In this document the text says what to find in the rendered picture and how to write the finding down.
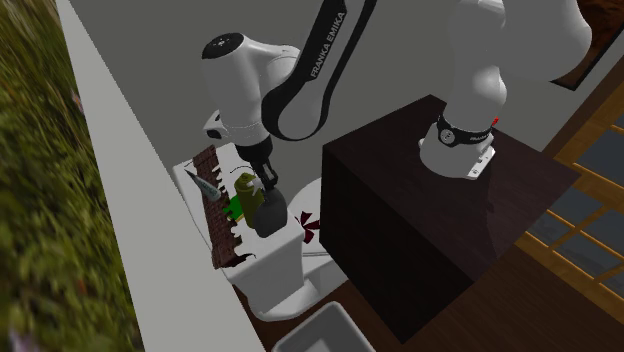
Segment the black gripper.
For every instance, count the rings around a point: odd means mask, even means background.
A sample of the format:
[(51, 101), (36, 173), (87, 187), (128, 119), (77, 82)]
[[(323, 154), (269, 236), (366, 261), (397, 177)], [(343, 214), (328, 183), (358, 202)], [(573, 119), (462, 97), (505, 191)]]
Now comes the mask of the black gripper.
[(236, 145), (235, 148), (239, 157), (253, 167), (256, 175), (256, 178), (253, 180), (254, 188), (265, 188), (267, 191), (274, 189), (279, 177), (269, 162), (273, 151), (271, 136), (267, 136), (264, 140), (254, 145)]

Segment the olive green bottle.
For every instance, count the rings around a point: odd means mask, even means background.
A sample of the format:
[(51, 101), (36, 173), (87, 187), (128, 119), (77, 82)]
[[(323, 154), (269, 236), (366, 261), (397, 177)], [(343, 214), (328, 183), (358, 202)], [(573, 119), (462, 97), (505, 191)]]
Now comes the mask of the olive green bottle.
[(252, 229), (255, 228), (255, 213), (264, 201), (261, 186), (262, 183), (258, 177), (246, 172), (243, 172), (234, 182), (244, 220)]

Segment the bright green flat object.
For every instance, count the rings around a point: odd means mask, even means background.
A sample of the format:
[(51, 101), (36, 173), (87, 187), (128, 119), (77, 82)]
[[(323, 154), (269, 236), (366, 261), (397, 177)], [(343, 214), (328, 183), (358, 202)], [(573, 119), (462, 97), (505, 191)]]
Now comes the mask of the bright green flat object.
[(229, 203), (223, 208), (223, 212), (229, 220), (240, 222), (244, 218), (244, 213), (238, 196), (229, 199)]

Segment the grey cone-shaped tube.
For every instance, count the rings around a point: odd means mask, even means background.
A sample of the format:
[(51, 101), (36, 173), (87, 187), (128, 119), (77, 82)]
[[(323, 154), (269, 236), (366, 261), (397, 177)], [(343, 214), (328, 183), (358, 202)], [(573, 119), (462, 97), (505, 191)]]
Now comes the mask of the grey cone-shaped tube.
[(216, 186), (189, 170), (185, 170), (185, 172), (209, 202), (217, 202), (221, 199), (222, 193)]

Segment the dark red star-shaped object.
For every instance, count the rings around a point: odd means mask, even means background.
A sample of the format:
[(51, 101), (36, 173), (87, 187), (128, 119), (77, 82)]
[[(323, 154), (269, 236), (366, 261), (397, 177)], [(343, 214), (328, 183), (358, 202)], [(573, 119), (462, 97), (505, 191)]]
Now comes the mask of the dark red star-shaped object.
[(317, 213), (301, 211), (296, 220), (304, 230), (303, 242), (305, 244), (311, 243), (316, 235), (320, 233), (320, 215)]

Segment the brown brick-patterned strip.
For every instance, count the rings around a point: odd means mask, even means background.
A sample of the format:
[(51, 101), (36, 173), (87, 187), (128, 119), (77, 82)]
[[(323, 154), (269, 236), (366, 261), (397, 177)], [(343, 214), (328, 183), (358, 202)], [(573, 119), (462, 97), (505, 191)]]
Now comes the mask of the brown brick-patterned strip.
[(229, 209), (230, 197), (222, 179), (222, 172), (216, 153), (216, 147), (210, 145), (192, 159), (196, 169), (195, 174), (202, 180), (215, 186), (221, 193), (216, 201), (210, 201), (206, 195), (202, 196), (204, 214), (207, 221), (209, 238), (212, 245), (212, 263), (215, 269), (230, 268), (244, 262), (251, 253), (239, 255), (235, 249), (242, 244), (240, 235), (235, 235), (232, 229), (237, 225), (231, 218)]

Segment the white toilet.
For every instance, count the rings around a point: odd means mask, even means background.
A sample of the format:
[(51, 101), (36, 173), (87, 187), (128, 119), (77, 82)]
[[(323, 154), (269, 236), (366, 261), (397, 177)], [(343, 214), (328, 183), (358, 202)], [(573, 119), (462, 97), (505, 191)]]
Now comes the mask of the white toilet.
[[(218, 165), (213, 171), (221, 179), (219, 186), (230, 196), (235, 195), (234, 182), (244, 171), (251, 171), (249, 163), (241, 160), (232, 143), (214, 150)], [(173, 167), (173, 173), (187, 208), (201, 236), (207, 241), (209, 254), (212, 244), (202, 200), (202, 193), (187, 171), (197, 174), (192, 159)], [(303, 242), (304, 227), (320, 218), (321, 178), (300, 190), (288, 205), (287, 225), (268, 238), (260, 238), (244, 220), (232, 228), (242, 244), (235, 253), (242, 256), (253, 253), (235, 267), (218, 269), (245, 295), (252, 313), (263, 321), (295, 318), (347, 281), (347, 276), (320, 244), (319, 230), (309, 243)], [(301, 213), (311, 213), (309, 221), (301, 220)]]

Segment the grey bin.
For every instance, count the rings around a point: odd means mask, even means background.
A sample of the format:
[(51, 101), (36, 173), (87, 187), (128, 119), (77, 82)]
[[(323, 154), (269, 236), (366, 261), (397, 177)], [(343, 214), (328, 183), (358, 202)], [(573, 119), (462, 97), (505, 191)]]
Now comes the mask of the grey bin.
[(271, 352), (376, 352), (344, 307), (331, 301), (282, 337)]

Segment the wooden lattice glass door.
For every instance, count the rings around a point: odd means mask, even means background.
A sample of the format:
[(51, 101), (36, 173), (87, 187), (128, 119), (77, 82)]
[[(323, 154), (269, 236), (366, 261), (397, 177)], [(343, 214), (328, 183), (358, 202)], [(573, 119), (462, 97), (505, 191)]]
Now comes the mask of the wooden lattice glass door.
[(580, 178), (516, 245), (624, 324), (624, 82), (555, 160)]

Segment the dark-framed wall picture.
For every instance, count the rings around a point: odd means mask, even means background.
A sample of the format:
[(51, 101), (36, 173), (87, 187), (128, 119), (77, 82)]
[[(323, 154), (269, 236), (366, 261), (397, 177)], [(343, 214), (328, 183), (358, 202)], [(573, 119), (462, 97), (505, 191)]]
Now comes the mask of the dark-framed wall picture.
[(590, 48), (569, 73), (552, 81), (575, 91), (624, 30), (624, 0), (577, 0), (581, 14), (592, 29)]

